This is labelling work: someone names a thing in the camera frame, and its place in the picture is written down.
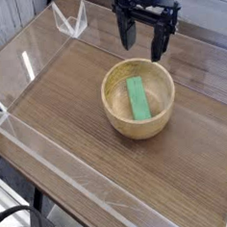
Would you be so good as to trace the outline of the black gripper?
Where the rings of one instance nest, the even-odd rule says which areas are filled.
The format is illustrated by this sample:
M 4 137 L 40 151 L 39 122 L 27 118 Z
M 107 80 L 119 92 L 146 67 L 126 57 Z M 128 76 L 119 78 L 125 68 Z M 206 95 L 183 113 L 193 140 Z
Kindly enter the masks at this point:
M 154 27 L 151 42 L 152 62 L 158 62 L 166 51 L 170 34 L 176 32 L 181 8 L 175 0 L 113 0 L 122 46 L 129 51 L 134 45 L 137 37 L 136 20 L 152 27 L 161 21 Z

